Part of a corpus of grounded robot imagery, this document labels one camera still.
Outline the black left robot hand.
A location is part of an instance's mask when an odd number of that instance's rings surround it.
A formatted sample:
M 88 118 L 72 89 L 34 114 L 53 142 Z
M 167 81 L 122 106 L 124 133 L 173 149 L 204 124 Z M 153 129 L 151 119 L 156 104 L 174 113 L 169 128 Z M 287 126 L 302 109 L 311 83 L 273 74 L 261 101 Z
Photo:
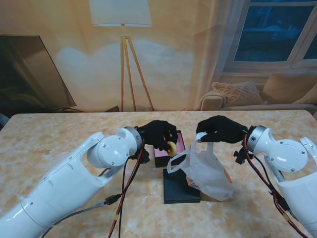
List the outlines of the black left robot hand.
M 145 144 L 153 145 L 161 151 L 168 151 L 170 149 L 168 142 L 176 144 L 178 139 L 176 126 L 165 120 L 153 120 L 144 126 L 136 126 L 135 129 Z

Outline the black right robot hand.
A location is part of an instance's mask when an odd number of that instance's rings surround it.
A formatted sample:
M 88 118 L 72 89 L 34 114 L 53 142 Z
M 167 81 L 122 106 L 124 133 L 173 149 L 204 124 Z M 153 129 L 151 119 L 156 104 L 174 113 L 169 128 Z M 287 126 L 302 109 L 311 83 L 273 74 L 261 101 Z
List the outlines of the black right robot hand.
M 225 116 L 214 116 L 198 123 L 196 133 L 206 133 L 201 142 L 226 142 L 230 144 L 243 140 L 248 128 Z

